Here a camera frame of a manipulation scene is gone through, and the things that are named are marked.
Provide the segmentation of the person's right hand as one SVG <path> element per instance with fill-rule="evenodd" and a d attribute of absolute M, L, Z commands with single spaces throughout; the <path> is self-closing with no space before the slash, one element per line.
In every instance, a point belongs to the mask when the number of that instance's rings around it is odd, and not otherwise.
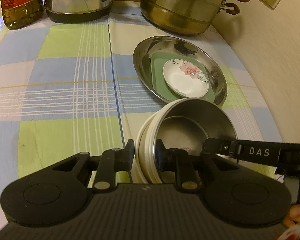
<path fill-rule="evenodd" d="M 300 223 L 300 204 L 293 205 L 284 220 L 285 226 L 289 228 L 297 223 Z"/>

